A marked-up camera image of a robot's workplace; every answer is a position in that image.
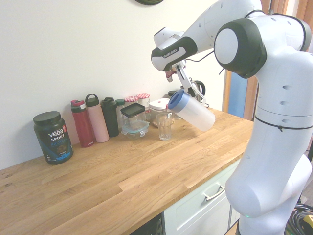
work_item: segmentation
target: blue lid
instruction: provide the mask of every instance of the blue lid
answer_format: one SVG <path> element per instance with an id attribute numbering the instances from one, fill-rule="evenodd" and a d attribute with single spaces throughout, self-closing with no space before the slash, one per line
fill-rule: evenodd
<path id="1" fill-rule="evenodd" d="M 188 103 L 190 95 L 183 89 L 178 90 L 174 93 L 170 102 L 168 103 L 168 108 L 175 113 L 180 112 Z"/>

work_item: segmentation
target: glass tumbler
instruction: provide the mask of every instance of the glass tumbler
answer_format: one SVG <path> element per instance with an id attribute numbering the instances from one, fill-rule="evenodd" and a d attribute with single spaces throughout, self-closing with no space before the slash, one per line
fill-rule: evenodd
<path id="1" fill-rule="evenodd" d="M 168 141 L 172 137 L 172 114 L 162 113 L 156 116 L 157 127 L 160 139 L 162 141 Z"/>

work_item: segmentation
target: franka emika logo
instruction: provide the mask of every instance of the franka emika logo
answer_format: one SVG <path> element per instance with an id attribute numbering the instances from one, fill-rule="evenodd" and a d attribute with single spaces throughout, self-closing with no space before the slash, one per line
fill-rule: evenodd
<path id="1" fill-rule="evenodd" d="M 171 52 L 167 53 L 166 55 L 163 55 L 163 58 L 166 59 L 167 57 L 169 57 L 170 55 L 175 54 L 176 52 L 178 52 L 178 49 L 174 49 Z"/>

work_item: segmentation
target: yellow plug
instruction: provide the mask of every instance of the yellow plug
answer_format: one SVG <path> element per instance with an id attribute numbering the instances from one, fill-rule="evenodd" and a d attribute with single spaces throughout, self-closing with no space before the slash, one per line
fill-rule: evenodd
<path id="1" fill-rule="evenodd" d="M 304 222 L 307 222 L 313 229 L 313 215 L 307 215 L 303 219 Z"/>

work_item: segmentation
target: black lid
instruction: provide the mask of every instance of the black lid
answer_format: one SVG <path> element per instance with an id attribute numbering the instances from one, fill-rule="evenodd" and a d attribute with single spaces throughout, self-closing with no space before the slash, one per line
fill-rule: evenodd
<path id="1" fill-rule="evenodd" d="M 114 101 L 113 98 L 106 97 L 104 100 L 101 101 L 101 107 L 105 110 L 114 110 L 117 108 L 117 103 Z"/>
<path id="2" fill-rule="evenodd" d="M 87 107 L 93 107 L 93 106 L 98 105 L 100 102 L 99 102 L 98 97 L 95 94 L 89 94 L 86 96 L 85 103 Z"/>
<path id="3" fill-rule="evenodd" d="M 118 106 L 125 104 L 125 100 L 123 100 L 123 99 L 117 99 L 116 102 L 117 102 Z"/>
<path id="4" fill-rule="evenodd" d="M 169 91 L 167 94 L 169 97 L 172 97 L 176 91 Z"/>
<path id="5" fill-rule="evenodd" d="M 121 113 L 128 118 L 132 118 L 136 116 L 137 114 L 144 112 L 145 110 L 146 110 L 145 106 L 138 104 L 138 103 L 134 103 L 125 108 L 122 108 Z"/>
<path id="6" fill-rule="evenodd" d="M 61 119 L 61 114 L 57 111 L 46 112 L 43 114 L 38 114 L 33 118 L 36 125 L 50 125 Z"/>

